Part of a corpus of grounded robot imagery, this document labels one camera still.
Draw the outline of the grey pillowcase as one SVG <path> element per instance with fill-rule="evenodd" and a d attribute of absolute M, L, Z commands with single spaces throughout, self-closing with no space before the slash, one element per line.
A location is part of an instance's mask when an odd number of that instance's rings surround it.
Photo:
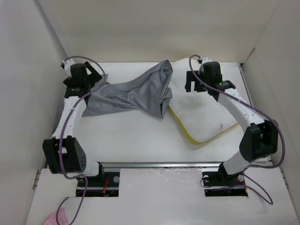
<path fill-rule="evenodd" d="M 91 94 L 83 116 L 142 110 L 162 119 L 173 97 L 172 75 L 171 63 L 164 60 L 129 82 L 106 83 Z"/>

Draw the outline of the white pillow yellow edge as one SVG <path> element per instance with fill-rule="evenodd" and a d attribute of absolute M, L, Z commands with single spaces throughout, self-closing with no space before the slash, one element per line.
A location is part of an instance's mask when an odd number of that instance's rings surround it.
<path fill-rule="evenodd" d="M 188 58 L 171 65 L 172 99 L 168 109 L 191 144 L 205 143 L 237 124 L 234 117 L 206 92 L 185 92 L 186 72 L 190 70 Z"/>

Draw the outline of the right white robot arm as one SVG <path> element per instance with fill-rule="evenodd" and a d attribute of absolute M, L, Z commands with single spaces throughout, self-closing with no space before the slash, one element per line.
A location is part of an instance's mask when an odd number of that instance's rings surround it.
<path fill-rule="evenodd" d="M 207 92 L 227 109 L 243 130 L 238 152 L 219 165 L 217 179 L 221 184 L 229 184 L 254 161 L 277 152 L 277 125 L 247 104 L 231 81 L 223 80 L 218 62 L 205 62 L 198 71 L 187 71 L 185 90 Z"/>

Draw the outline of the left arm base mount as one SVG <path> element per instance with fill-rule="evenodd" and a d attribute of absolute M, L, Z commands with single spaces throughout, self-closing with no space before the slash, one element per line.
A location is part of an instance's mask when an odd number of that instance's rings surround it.
<path fill-rule="evenodd" d="M 77 178 L 76 197 L 118 197 L 120 169 L 100 166 L 97 176 Z"/>

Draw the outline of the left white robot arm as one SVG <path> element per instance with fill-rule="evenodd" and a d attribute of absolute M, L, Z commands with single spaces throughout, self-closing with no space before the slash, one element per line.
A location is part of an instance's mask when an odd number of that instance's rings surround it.
<path fill-rule="evenodd" d="M 66 86 L 64 107 L 59 124 L 50 139 L 42 147 L 50 172 L 89 177 L 89 181 L 100 186 L 105 181 L 101 165 L 87 158 L 76 136 L 80 131 L 80 120 L 87 108 L 92 88 L 103 76 L 89 63 L 76 63 L 72 58 L 64 60 L 61 67 L 67 73 L 63 81 Z"/>

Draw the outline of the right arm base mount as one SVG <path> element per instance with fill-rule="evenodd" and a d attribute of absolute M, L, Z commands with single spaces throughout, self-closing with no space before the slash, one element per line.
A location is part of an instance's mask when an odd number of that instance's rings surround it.
<path fill-rule="evenodd" d="M 243 172 L 228 175 L 223 166 L 217 170 L 203 170 L 201 186 L 206 197 L 248 197 Z"/>

